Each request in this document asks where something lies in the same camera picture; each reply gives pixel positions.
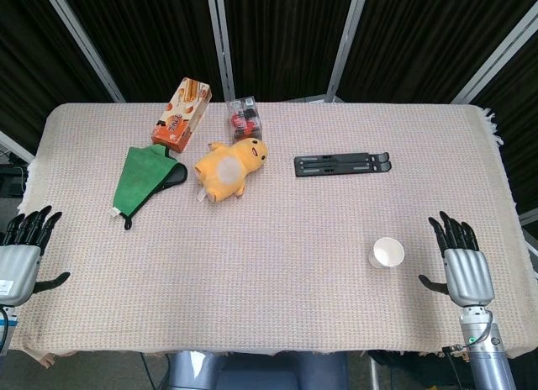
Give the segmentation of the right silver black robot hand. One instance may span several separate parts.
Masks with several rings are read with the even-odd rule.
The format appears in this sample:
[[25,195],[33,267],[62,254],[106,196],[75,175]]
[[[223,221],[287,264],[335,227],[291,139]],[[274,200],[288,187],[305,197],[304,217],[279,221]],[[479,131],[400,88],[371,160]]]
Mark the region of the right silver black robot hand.
[[495,298],[493,283],[474,230],[443,211],[439,215],[438,219],[430,217],[428,221],[440,249],[446,280],[433,282],[421,274],[419,281],[432,292],[449,296],[462,308],[489,305]]

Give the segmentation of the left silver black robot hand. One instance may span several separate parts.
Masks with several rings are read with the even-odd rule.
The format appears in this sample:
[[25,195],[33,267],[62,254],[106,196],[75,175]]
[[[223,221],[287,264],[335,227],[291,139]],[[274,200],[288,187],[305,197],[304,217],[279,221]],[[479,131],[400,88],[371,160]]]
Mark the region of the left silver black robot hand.
[[1,235],[1,305],[18,307],[36,293],[53,290],[70,277],[68,271],[49,280],[37,280],[52,231],[62,213],[45,206],[29,214],[18,214]]

